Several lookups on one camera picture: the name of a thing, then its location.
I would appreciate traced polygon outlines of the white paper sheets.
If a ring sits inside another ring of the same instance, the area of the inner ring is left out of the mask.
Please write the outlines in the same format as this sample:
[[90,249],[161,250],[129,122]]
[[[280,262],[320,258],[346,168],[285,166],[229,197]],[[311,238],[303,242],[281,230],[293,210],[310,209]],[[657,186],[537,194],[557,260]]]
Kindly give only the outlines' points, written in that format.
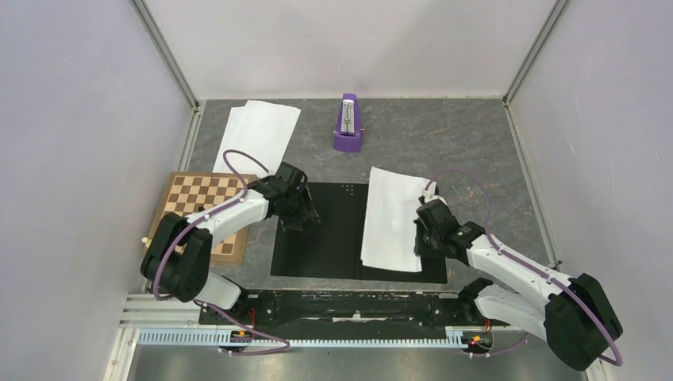
[[419,198],[428,180],[373,167],[369,175],[361,260],[364,266],[418,273],[414,253]]

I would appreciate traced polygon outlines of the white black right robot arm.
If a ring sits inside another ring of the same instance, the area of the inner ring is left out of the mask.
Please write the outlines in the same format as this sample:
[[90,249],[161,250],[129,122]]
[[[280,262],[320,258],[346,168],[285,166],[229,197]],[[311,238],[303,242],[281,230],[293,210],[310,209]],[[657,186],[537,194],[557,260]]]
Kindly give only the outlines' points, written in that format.
[[473,221],[461,224],[440,196],[421,196],[416,210],[417,256],[445,257],[506,284],[478,278],[459,293],[469,324],[502,321],[538,337],[568,367],[585,371],[605,351],[622,365],[615,342],[624,332],[602,285],[582,273],[566,275],[506,246]]

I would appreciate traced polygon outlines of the blue black file folder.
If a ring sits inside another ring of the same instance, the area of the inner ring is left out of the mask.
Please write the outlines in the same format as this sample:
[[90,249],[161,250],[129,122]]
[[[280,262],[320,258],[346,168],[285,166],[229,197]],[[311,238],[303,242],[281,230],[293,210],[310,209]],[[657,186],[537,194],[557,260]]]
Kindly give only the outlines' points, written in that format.
[[278,224],[271,262],[273,276],[354,279],[406,283],[448,282],[444,259],[422,258],[417,273],[362,265],[360,259],[367,205],[367,184],[310,183],[320,221],[300,231]]

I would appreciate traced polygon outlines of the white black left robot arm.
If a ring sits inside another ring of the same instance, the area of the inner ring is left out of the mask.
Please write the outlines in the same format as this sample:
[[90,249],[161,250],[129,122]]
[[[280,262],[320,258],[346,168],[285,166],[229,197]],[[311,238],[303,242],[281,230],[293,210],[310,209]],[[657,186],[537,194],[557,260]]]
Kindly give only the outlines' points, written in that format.
[[249,304],[242,288],[210,270],[213,248],[234,233],[277,217],[285,230],[300,231],[320,221],[306,173],[282,162],[272,175],[245,183],[231,199],[181,217],[162,217],[140,265],[140,273],[159,293],[181,302],[218,306],[231,324],[244,321]]

